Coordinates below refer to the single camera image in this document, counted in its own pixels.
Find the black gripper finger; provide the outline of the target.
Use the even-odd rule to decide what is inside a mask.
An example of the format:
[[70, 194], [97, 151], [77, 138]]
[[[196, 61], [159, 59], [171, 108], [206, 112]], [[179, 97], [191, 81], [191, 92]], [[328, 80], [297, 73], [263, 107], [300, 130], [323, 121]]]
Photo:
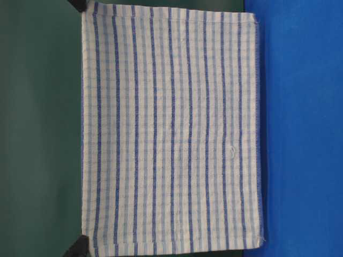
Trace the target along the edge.
[[87, 257], [88, 236], [81, 235], [63, 254], [63, 257]]
[[67, 0], [67, 2], [78, 12], [85, 12], [91, 3], [90, 0]]

